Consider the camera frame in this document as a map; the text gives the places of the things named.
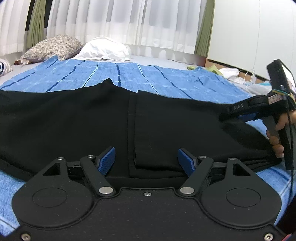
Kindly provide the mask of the person's right hand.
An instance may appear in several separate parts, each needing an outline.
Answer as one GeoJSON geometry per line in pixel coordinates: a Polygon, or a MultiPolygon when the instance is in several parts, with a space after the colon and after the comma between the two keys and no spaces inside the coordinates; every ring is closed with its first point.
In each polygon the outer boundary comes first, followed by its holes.
{"type": "MultiPolygon", "coordinates": [[[[295,124],[295,110],[290,111],[289,114],[283,113],[275,125],[275,130],[279,131],[284,129],[288,125],[294,125],[295,124]]],[[[281,144],[281,140],[274,136],[269,129],[266,130],[267,137],[269,138],[269,142],[272,145],[273,151],[275,153],[275,156],[277,158],[283,158],[284,157],[284,146],[281,144]]]]}

